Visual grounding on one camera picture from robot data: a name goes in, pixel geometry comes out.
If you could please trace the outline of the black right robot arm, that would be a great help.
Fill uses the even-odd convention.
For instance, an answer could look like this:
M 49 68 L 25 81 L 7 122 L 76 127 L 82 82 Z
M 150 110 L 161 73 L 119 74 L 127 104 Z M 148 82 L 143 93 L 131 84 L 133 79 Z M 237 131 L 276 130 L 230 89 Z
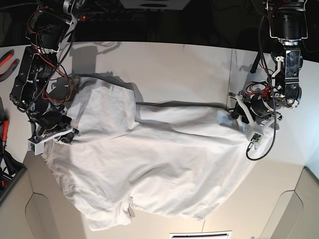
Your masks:
M 84 5 L 83 0 L 40 0 L 26 22 L 30 46 L 25 48 L 9 98 L 29 118 L 32 145 L 51 139 L 70 143 L 79 133 L 71 126 L 72 119 L 66 115 L 64 105 L 76 87 L 57 53 L 68 36 L 74 41 L 75 27 Z M 67 81 L 66 96 L 62 100 L 54 100 L 47 92 L 55 74 Z

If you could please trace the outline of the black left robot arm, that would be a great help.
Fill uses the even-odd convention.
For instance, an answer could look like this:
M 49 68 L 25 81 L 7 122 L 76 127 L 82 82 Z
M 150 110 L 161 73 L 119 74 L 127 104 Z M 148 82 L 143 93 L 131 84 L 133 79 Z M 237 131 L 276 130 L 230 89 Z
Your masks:
M 269 70 L 262 47 L 262 30 L 258 29 L 259 52 L 251 72 L 261 66 L 266 80 L 252 81 L 238 93 L 229 93 L 236 100 L 231 109 L 233 118 L 249 126 L 247 134 L 262 136 L 264 128 L 275 126 L 280 108 L 293 109 L 301 101 L 299 74 L 303 57 L 299 43 L 308 37 L 304 0 L 265 0 L 261 23 L 269 23 L 269 37 L 275 41 L 271 57 L 274 70 Z

